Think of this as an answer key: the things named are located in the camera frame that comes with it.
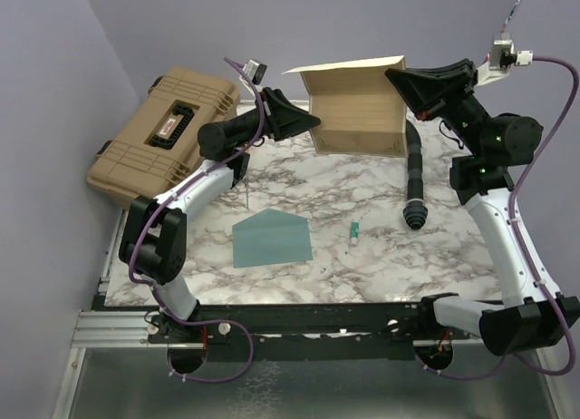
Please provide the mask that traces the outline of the teal paper envelope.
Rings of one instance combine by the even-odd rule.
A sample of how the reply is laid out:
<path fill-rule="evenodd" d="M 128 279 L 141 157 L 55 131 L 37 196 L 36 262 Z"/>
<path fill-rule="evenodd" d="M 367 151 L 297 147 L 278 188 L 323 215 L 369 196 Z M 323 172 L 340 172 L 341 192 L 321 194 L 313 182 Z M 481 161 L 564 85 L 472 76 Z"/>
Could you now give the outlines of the teal paper envelope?
<path fill-rule="evenodd" d="M 233 267 L 252 268 L 313 259 L 308 220 L 265 209 L 232 228 Z"/>

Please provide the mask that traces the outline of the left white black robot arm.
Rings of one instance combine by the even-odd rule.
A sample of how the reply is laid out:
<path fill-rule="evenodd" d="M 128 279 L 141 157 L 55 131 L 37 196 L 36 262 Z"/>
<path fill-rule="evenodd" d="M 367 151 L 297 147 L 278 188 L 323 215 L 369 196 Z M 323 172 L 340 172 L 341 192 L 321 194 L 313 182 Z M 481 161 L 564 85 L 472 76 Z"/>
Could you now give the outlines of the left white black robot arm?
<path fill-rule="evenodd" d="M 284 141 L 321 123 L 291 104 L 278 89 L 264 88 L 256 108 L 227 121 L 209 122 L 198 131 L 202 163 L 174 188 L 149 199 L 139 196 L 129 209 L 119 248 L 130 280 L 150 288 L 169 331 L 178 340 L 194 339 L 200 320 L 197 298 L 181 270 L 187 250 L 187 227 L 203 208 L 234 188 L 246 175 L 248 148 L 263 138 Z"/>

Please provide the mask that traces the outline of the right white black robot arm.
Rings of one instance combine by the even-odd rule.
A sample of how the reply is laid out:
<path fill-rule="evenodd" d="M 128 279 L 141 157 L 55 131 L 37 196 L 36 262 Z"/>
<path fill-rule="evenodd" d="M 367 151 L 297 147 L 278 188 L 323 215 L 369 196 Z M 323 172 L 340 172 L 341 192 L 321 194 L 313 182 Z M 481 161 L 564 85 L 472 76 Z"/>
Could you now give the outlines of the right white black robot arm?
<path fill-rule="evenodd" d="M 533 162 L 543 127 L 514 113 L 492 117 L 475 89 L 507 77 L 507 69 L 464 59 L 436 69 L 389 69 L 387 79 L 421 121 L 442 120 L 469 155 L 455 157 L 449 182 L 475 221 L 499 277 L 501 302 L 488 305 L 459 295 L 424 298 L 418 331 L 436 338 L 448 327 L 483 340 L 506 356 L 553 346 L 579 318 L 579 300 L 548 274 L 527 232 L 508 170 Z"/>

